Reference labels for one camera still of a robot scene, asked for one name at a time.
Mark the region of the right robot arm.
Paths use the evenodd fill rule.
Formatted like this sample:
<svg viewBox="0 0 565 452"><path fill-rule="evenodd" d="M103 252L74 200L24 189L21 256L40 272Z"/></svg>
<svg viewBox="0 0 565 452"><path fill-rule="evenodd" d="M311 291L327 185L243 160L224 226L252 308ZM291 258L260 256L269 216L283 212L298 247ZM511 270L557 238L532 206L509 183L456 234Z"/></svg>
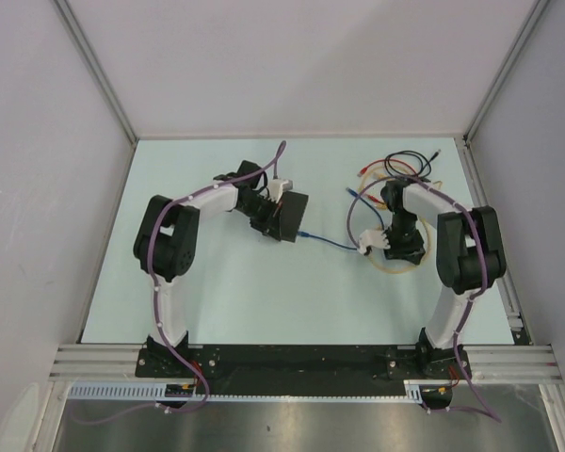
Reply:
<svg viewBox="0 0 565 452"><path fill-rule="evenodd" d="M436 230L435 264L442 291L415 345L416 368L427 378L467 370L462 331L475 300L507 269L497 214L490 206L467 208L432 184L406 178L386 183L380 195L392 213L385 230L387 259L419 265L425 240L416 221L423 218Z"/></svg>

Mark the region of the black network switch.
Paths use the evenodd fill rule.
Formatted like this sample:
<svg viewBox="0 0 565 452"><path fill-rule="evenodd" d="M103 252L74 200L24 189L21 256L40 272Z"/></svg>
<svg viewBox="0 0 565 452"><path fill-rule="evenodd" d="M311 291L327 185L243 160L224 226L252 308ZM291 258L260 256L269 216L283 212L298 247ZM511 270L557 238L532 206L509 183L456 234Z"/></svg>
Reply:
<svg viewBox="0 0 565 452"><path fill-rule="evenodd" d="M309 201L309 196L295 191L282 194L274 215L274 238L295 243Z"/></svg>

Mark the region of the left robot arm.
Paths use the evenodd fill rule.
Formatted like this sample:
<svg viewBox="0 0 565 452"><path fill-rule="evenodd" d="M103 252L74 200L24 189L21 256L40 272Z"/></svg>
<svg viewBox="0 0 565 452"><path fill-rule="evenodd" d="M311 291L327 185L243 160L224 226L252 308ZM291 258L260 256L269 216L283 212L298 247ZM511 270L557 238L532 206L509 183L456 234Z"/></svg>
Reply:
<svg viewBox="0 0 565 452"><path fill-rule="evenodd" d="M274 174L271 179L257 164L244 160L238 170L216 176L207 187L176 201L162 195L150 198L133 247L140 268L153 281L154 330L150 337L162 347L156 364L167 375L183 374L189 354L178 347L187 338L183 304L175 285L193 264L201 223L237 210L257 226L274 218L283 194L293 182Z"/></svg>

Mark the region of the yellow ethernet cable pulled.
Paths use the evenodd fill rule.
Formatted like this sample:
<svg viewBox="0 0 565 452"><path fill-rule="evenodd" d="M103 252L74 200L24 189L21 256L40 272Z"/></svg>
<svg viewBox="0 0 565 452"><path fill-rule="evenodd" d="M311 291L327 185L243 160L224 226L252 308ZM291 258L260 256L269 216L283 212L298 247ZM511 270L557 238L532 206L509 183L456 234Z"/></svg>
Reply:
<svg viewBox="0 0 565 452"><path fill-rule="evenodd" d="M393 159L391 163L375 162L368 167L362 168L358 175L361 177L359 190L362 191L366 185L381 180L391 175L416 175L416 169L409 163L402 160ZM386 210L387 205L378 193L378 187L370 188L364 195L366 199L373 203L378 210Z"/></svg>

